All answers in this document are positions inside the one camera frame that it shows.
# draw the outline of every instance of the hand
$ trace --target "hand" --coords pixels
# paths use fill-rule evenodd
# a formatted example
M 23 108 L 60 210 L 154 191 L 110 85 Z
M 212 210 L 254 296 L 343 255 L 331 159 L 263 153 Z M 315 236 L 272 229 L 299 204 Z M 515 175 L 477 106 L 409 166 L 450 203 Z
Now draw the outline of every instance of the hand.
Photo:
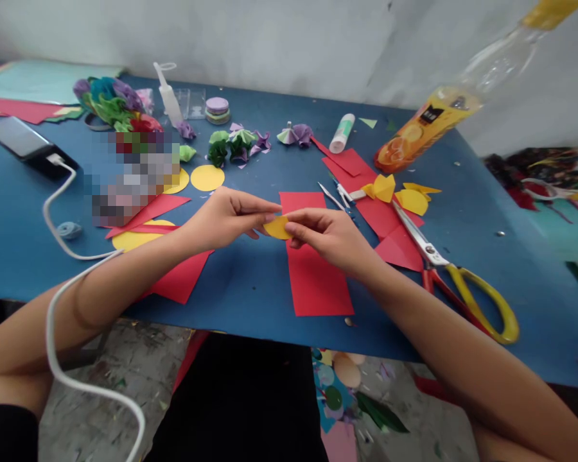
M 293 236 L 292 248 L 309 244 L 349 276 L 364 281 L 383 263 L 345 212 L 302 209 L 287 214 L 287 219 L 285 230 Z
M 254 230 L 268 235 L 263 224 L 273 221 L 274 212 L 281 210 L 278 204 L 221 186 L 180 231 L 188 232 L 195 253 L 201 253 L 226 247 L 240 234 L 259 239 Z

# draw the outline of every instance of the stacked paper discs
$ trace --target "stacked paper discs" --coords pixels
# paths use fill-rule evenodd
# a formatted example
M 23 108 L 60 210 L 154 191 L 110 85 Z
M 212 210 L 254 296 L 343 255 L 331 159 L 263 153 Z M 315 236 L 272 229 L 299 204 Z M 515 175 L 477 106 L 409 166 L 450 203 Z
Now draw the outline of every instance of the stacked paper discs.
M 231 112 L 229 102 L 224 98 L 210 98 L 206 101 L 206 119 L 214 125 L 223 125 L 229 122 Z

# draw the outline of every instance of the clothing sleeve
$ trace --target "clothing sleeve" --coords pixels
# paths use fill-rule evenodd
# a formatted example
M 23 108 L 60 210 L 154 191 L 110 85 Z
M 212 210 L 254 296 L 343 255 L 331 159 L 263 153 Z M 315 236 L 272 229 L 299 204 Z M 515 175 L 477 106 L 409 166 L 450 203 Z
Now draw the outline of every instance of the clothing sleeve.
M 0 404 L 0 462 L 36 462 L 39 423 L 29 409 Z

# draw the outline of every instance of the person's left hand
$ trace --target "person's left hand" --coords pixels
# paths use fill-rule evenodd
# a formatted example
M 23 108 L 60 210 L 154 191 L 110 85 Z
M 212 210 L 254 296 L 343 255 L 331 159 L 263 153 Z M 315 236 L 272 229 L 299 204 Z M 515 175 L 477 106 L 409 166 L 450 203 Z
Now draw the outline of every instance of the person's left hand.
M 246 192 L 219 187 L 180 231 L 188 234 L 196 253 L 226 247 L 240 234 L 259 239 L 255 230 L 267 235 L 264 223 L 274 220 L 282 207 Z

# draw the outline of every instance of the person's right hand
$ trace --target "person's right hand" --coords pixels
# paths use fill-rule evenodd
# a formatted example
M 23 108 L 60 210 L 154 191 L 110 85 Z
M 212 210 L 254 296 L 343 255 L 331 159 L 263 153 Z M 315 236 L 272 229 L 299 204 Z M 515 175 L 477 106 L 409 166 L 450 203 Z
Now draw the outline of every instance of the person's right hand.
M 292 248 L 309 244 L 349 276 L 363 280 L 381 264 L 385 265 L 345 212 L 301 209 L 286 217 L 289 222 L 285 230 L 293 236 Z

